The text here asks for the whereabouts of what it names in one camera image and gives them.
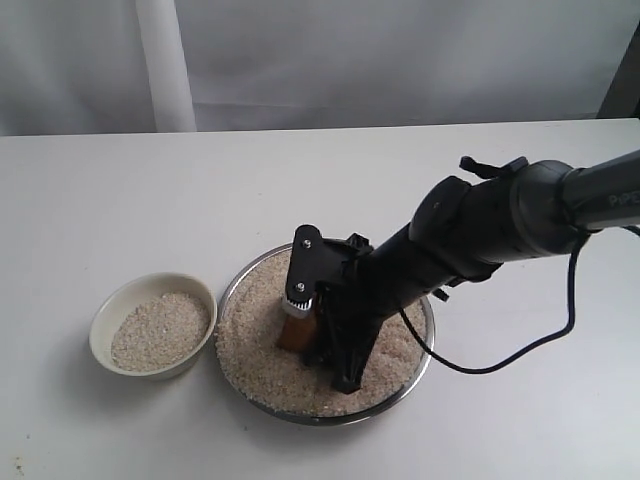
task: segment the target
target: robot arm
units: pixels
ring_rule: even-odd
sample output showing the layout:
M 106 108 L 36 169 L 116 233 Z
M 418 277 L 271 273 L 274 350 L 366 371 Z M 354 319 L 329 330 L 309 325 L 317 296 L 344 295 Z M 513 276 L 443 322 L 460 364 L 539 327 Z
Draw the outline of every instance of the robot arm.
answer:
M 304 317 L 315 308 L 318 332 L 307 364 L 334 371 L 333 387 L 351 393 L 382 323 L 441 287 L 489 279 L 503 263 L 570 253 L 585 235 L 640 223 L 640 150 L 587 169 L 557 161 L 503 167 L 463 157 L 484 181 L 440 182 L 409 224 L 380 247 L 354 234 L 322 238 L 296 230 L 284 307 Z

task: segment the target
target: uncooked rice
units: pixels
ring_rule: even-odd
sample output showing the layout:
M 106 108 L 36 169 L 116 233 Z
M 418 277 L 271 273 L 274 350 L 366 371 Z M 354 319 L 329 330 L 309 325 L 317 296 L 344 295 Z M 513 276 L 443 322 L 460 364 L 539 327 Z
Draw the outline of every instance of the uncooked rice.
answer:
M 285 320 L 281 298 L 290 254 L 279 253 L 255 267 L 218 320 L 216 349 L 229 382 L 250 400 L 279 412 L 335 417 L 377 405 L 411 381 L 423 352 L 399 315 L 384 323 L 362 388 L 351 395 L 330 388 L 330 372 L 305 367 L 298 354 L 275 346 Z M 406 312 L 424 337 L 426 319 L 419 302 Z
M 149 372 L 189 355 L 204 338 L 211 317 L 200 299 L 165 293 L 139 305 L 113 337 L 111 357 L 120 368 Z

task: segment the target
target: white table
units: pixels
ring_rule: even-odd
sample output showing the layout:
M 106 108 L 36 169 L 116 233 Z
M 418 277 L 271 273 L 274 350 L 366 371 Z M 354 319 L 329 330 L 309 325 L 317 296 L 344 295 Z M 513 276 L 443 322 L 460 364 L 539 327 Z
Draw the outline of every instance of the white table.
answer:
M 100 303 L 140 275 L 189 273 L 219 299 L 300 223 L 383 241 L 438 181 L 470 178 L 462 155 L 588 166 L 637 148 L 636 120 L 1 138 L 0 478 L 639 478 L 640 241 L 623 231 L 584 251 L 569 337 L 489 376 L 432 363 L 405 401 L 351 427 L 267 416 L 211 351 L 148 384 L 87 346 Z M 557 329 L 566 264 L 506 265 L 434 301 L 437 350 L 484 366 Z

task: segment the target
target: white bowl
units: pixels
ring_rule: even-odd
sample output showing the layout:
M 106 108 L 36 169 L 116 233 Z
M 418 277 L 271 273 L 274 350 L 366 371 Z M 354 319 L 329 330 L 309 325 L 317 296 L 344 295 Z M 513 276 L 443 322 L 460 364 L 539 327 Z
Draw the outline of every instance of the white bowl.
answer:
M 211 315 L 211 322 L 202 341 L 183 359 L 158 370 L 135 372 L 116 366 L 111 358 L 111 343 L 127 315 L 134 311 L 138 305 L 148 302 L 153 297 L 169 292 L 189 293 L 205 304 Z M 93 356 L 107 370 L 128 377 L 165 380 L 175 377 L 193 366 L 202 348 L 213 333 L 216 315 L 216 299 L 202 282 L 180 273 L 153 273 L 127 283 L 107 298 L 93 317 L 89 345 Z

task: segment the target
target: metal tray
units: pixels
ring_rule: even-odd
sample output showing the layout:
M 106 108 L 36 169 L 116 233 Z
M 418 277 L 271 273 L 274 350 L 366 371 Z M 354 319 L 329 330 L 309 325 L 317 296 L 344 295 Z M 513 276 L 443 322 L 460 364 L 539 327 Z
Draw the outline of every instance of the metal tray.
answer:
M 249 265 L 247 265 L 231 281 L 231 283 L 227 287 L 227 290 L 224 292 L 224 295 L 222 296 L 222 300 L 220 301 L 220 309 L 218 313 L 220 320 L 224 318 L 224 315 L 226 314 L 229 298 L 231 297 L 231 295 L 233 295 L 233 292 L 236 290 L 236 288 L 242 282 L 242 280 L 249 274 L 249 272 L 251 272 L 254 268 L 256 268 L 261 262 L 263 262 L 267 258 L 275 256 L 287 250 L 291 250 L 290 243 L 286 245 L 282 245 L 281 247 L 278 247 L 278 248 L 274 248 L 271 251 L 268 251 L 267 253 L 261 255 L 260 257 L 256 258 L 253 262 L 251 262 Z M 426 317 L 427 333 L 426 333 L 425 341 L 430 348 L 433 348 L 433 343 L 435 340 L 435 323 L 433 321 L 433 311 L 431 310 L 431 304 L 429 303 L 429 300 L 426 297 L 423 297 L 420 300 L 420 302 L 422 304 L 422 309 Z M 214 327 L 214 333 L 213 333 L 214 337 L 217 336 L 217 328 L 219 324 L 220 324 L 220 321 L 216 322 L 216 325 Z M 336 425 L 348 425 L 351 423 L 361 422 L 368 418 L 379 415 L 380 413 L 384 412 L 385 410 L 388 410 L 389 408 L 397 404 L 400 400 L 402 400 L 404 397 L 406 397 L 409 394 L 409 392 L 411 392 L 411 390 L 413 390 L 413 388 L 418 384 L 418 382 L 422 378 L 422 375 L 424 375 L 424 372 L 429 366 L 430 360 L 431 360 L 430 355 L 423 354 L 422 360 L 420 361 L 420 366 L 416 369 L 416 372 L 413 375 L 413 378 L 408 383 L 406 383 L 400 390 L 398 390 L 396 393 L 394 393 L 387 399 L 383 400 L 377 405 L 369 407 L 360 412 L 351 413 L 348 415 L 339 415 L 335 417 L 312 417 L 308 415 L 296 415 L 292 413 L 277 411 L 270 407 L 267 407 L 266 405 L 261 404 L 260 402 L 247 398 L 240 390 L 236 389 L 231 382 L 229 382 L 229 384 L 245 400 L 249 401 L 256 407 L 258 407 L 260 410 L 267 412 L 269 415 L 272 415 L 281 420 L 286 420 L 288 422 L 297 423 L 300 425 L 313 425 L 313 426 L 328 427 L 328 426 L 336 426 Z

